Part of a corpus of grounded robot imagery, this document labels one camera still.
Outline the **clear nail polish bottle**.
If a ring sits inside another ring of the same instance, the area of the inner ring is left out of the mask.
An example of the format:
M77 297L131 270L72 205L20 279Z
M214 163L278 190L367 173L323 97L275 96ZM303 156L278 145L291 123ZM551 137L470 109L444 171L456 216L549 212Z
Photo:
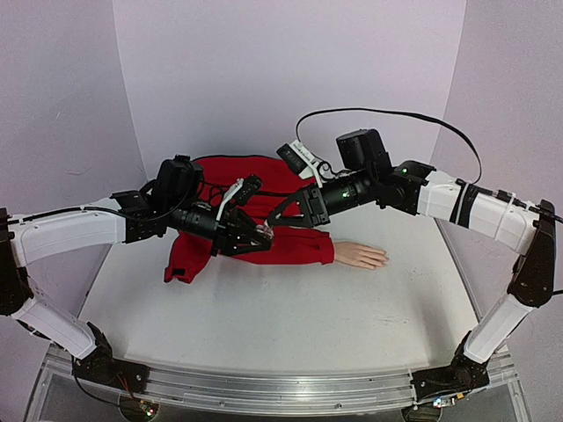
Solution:
M256 231L259 232L263 237L268 238L269 240L274 239L274 231L267 224L258 224L256 226Z

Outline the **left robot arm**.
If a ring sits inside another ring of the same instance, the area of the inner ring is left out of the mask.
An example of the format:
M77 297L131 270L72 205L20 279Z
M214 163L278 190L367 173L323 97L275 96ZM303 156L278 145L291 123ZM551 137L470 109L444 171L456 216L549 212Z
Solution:
M157 177L139 191L115 193L91 205L11 217L1 211L1 314L37 331L75 360L76 376L121 384L127 371L145 366L117 360L103 332L56 307L29 280L27 266L66 251L132 244L176 229L211 242L211 255L267 251L274 234L244 210L262 186L255 175L238 179L212 206L200 199L202 167L189 156L161 163Z

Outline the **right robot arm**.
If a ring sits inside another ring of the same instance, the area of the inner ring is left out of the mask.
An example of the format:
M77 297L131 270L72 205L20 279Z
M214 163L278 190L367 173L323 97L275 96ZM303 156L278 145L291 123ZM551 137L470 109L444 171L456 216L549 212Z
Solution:
M451 367L484 367L496 349L554 294L556 215L549 201L535 205L502 190L490 191L453 178L429 164L394 166L375 129L336 140L347 174L318 178L292 193L267 217L267 224L314 228L331 216L374 202L409 215L450 222L506 245L517 253L507 292L468 333Z

